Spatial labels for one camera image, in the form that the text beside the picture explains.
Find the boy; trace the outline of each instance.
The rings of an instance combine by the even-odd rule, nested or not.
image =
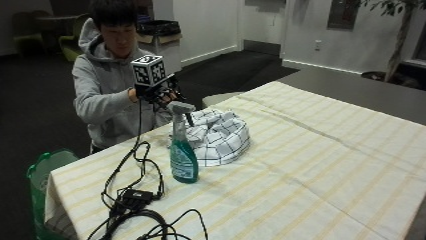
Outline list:
[[[171,113],[136,96],[131,62],[147,54],[136,42],[138,11],[134,0],[92,0],[91,18],[79,40],[84,52],[76,59],[78,115],[88,124],[92,153],[167,124]]]

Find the black hair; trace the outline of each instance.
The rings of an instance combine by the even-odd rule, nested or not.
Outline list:
[[[96,27],[102,24],[119,26],[138,23],[138,8],[134,0],[92,0],[90,14]]]

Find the tablecloth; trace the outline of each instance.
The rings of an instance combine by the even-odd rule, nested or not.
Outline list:
[[[426,127],[280,82],[212,106],[248,123],[251,148],[231,164],[200,168],[195,184],[171,175],[164,126],[144,134],[166,178],[166,196],[147,208],[172,222],[188,209],[204,217],[209,239],[424,239]],[[135,139],[55,170],[47,224],[87,239],[108,217],[100,193]],[[128,161],[111,193],[139,176]],[[148,172],[138,189],[156,191]],[[135,218],[115,239],[136,239],[155,225]],[[177,232],[204,239],[196,214]],[[103,230],[94,236],[99,239]]]

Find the cleaning spray bottle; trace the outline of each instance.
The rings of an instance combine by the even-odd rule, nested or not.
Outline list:
[[[183,183],[195,183],[199,180],[199,162],[195,151],[187,138],[184,115],[193,126],[191,112],[196,107],[191,104],[172,101],[168,109],[173,114],[173,136],[171,145],[171,166],[175,179]]]

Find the green bag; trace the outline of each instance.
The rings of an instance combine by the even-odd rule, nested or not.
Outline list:
[[[79,157],[71,150],[60,149],[52,153],[42,154],[36,164],[31,165],[28,168],[27,178],[31,183],[32,211],[35,217],[36,239],[39,240],[66,239],[44,227],[46,189],[51,171],[76,160],[79,160]]]

